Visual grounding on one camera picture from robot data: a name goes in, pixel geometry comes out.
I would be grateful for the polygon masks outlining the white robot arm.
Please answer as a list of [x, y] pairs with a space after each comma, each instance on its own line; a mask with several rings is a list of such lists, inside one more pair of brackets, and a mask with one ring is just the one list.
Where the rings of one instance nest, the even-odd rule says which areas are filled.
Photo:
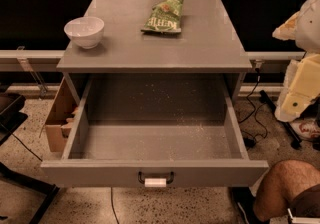
[[320, 0], [306, 0], [272, 36], [283, 41], [294, 40], [307, 53], [301, 61], [290, 61], [277, 101], [275, 117], [291, 122], [320, 95]]

